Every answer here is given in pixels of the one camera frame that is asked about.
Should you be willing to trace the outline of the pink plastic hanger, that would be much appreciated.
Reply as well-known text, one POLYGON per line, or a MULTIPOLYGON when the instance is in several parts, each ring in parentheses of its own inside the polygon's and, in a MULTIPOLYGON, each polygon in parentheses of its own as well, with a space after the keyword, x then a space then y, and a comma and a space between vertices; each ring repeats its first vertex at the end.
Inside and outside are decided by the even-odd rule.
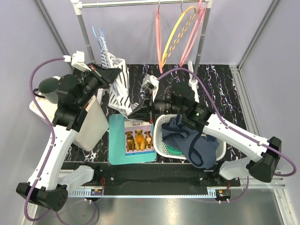
POLYGON ((191 50, 192 50, 192 47, 195 43, 195 40, 198 36, 198 33, 199 33, 199 30, 201 28, 201 25, 203 23, 203 19, 204 19, 204 15, 205 15, 205 10, 206 8, 205 7, 202 7, 202 1, 200 0, 199 1, 199 4, 198 4, 198 10, 197 10, 197 18, 196 18, 196 22, 193 26, 193 29, 192 29, 192 32, 189 36, 189 39, 188 39, 188 42, 187 42, 187 45, 185 47, 185 50, 183 52, 183 55, 180 59, 180 67, 182 67, 185 63, 185 61, 187 60, 191 50))

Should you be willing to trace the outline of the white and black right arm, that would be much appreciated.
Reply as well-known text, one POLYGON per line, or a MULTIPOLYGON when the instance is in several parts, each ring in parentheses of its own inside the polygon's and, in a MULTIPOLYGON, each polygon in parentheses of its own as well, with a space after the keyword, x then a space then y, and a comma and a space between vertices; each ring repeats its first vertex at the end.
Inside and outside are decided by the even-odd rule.
POLYGON ((223 186, 240 176, 252 176, 270 183, 282 157, 281 140, 256 136, 228 121, 218 111, 200 104, 181 94, 172 93, 167 100, 154 99, 153 93, 145 96, 144 102, 129 115, 129 119, 154 121, 157 114, 178 114, 183 124, 192 130, 211 135, 242 151, 246 157, 225 161, 213 173, 214 183, 223 186))

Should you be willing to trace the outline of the striped white tank top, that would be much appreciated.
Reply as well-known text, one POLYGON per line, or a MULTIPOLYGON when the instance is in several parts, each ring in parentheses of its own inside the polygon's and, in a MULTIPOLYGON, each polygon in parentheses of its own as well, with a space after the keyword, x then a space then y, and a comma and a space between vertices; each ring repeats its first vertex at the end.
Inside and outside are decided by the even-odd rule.
POLYGON ((110 87, 110 96, 108 106, 117 110, 124 117, 127 117, 131 112, 130 97, 129 97, 129 71, 126 61, 122 58, 117 58, 109 52, 112 60, 112 68, 120 68, 121 72, 110 87))

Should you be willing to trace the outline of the light blue wire hanger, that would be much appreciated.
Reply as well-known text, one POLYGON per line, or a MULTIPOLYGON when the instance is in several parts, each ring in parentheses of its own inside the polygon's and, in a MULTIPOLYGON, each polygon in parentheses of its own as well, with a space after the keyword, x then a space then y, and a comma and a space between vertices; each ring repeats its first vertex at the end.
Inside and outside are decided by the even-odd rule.
POLYGON ((112 68, 113 63, 112 63, 112 60, 110 59, 109 51, 107 49, 107 45, 106 45, 106 41, 105 41, 105 37, 104 37, 102 29, 101 28, 99 29, 99 31, 100 31, 99 36, 96 34, 96 30, 95 30, 94 26, 92 26, 92 30, 93 30, 94 36, 98 42, 98 45, 100 47, 101 66, 104 68, 112 68))

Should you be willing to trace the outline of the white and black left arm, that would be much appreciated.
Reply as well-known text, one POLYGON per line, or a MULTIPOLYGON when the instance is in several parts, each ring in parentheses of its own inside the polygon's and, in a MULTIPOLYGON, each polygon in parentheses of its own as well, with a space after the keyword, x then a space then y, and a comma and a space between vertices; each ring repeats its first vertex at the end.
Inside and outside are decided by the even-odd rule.
POLYGON ((88 69, 82 81, 73 74, 58 80, 58 108, 54 119, 47 121, 51 134, 46 149, 32 176, 16 188, 26 203, 57 212, 77 188, 87 182, 95 186, 101 181, 99 168, 86 164, 59 178, 66 153, 88 115, 86 104, 98 89, 108 88, 121 72, 120 68, 102 68, 92 64, 88 69))

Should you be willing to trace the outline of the green tank top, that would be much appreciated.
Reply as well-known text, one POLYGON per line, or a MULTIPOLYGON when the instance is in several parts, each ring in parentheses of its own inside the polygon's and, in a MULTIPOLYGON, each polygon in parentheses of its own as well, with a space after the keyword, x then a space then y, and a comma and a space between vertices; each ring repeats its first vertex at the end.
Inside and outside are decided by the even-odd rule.
POLYGON ((180 150, 177 150, 169 145, 166 145, 167 147, 167 152, 169 155, 174 155, 174 156, 181 156, 182 152, 180 150))

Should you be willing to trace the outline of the coral pink hanger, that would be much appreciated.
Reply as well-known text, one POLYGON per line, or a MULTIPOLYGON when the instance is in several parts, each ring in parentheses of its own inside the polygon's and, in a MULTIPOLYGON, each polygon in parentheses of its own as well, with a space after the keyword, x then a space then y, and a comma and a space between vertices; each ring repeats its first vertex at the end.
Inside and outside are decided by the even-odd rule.
POLYGON ((160 28, 160 18, 159 18, 159 8, 160 8, 160 1, 158 1, 158 7, 156 10, 156 17, 155 17, 155 27, 156 27, 156 45, 157 45, 157 60, 158 60, 158 67, 160 73, 163 72, 162 69, 162 61, 161 61, 161 28, 160 28))

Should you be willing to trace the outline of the yellow hanger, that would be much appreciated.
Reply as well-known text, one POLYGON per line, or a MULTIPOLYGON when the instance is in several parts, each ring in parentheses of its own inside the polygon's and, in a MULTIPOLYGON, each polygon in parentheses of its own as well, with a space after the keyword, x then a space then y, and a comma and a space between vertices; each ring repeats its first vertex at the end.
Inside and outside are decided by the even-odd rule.
POLYGON ((190 6, 185 11, 181 12, 172 32, 167 40, 164 50, 161 49, 162 68, 166 64, 167 59, 171 56, 172 51, 185 34, 192 23, 196 22, 198 6, 190 6))

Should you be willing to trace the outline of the navy blue tank top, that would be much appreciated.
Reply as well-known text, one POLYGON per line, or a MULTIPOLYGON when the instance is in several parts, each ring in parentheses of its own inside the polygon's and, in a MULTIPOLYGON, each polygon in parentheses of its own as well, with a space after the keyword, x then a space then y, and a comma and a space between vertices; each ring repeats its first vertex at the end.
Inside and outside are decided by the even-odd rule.
POLYGON ((177 115, 162 125, 162 142, 181 151, 196 168, 210 169, 217 161, 217 138, 202 136, 202 132, 186 127, 182 122, 182 115, 177 115))

